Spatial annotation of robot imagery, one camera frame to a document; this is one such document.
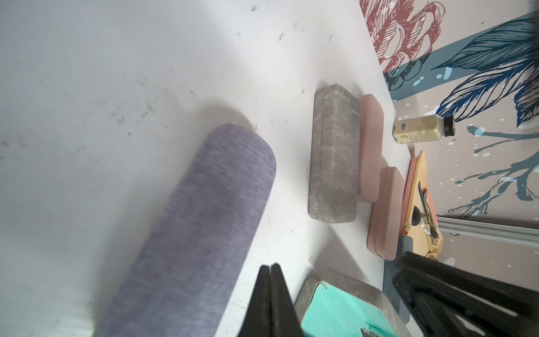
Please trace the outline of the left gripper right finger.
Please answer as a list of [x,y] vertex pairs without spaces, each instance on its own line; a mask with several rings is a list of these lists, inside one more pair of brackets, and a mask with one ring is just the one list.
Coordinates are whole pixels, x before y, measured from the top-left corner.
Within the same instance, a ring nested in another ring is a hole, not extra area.
[[304,336],[278,263],[270,267],[270,335]]

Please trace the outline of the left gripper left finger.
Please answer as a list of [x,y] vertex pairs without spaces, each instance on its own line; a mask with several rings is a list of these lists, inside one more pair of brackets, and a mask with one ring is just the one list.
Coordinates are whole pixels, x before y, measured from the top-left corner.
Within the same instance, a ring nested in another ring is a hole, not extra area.
[[270,336],[272,330],[270,267],[261,266],[239,337]]

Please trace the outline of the brown case with sunglasses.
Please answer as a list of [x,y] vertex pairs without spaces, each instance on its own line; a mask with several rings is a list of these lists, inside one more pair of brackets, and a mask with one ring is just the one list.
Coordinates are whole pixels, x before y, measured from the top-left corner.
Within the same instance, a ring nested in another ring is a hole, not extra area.
[[271,147],[242,126],[214,128],[152,226],[97,336],[213,336],[276,175]]

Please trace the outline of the pink glasses case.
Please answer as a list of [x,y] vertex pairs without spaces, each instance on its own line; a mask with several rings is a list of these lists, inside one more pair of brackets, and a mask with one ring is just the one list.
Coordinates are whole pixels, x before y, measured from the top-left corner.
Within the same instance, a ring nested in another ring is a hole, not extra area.
[[386,261],[394,261],[401,233],[405,182],[396,167],[382,168],[378,200],[373,204],[367,248]]
[[384,112],[372,94],[359,99],[359,165],[357,199],[374,203],[378,200],[383,151]]

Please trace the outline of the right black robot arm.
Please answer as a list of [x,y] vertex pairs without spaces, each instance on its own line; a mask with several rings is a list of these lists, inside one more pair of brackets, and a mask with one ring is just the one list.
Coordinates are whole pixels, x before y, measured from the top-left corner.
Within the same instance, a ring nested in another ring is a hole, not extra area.
[[424,336],[537,336],[538,292],[413,253],[392,283]]

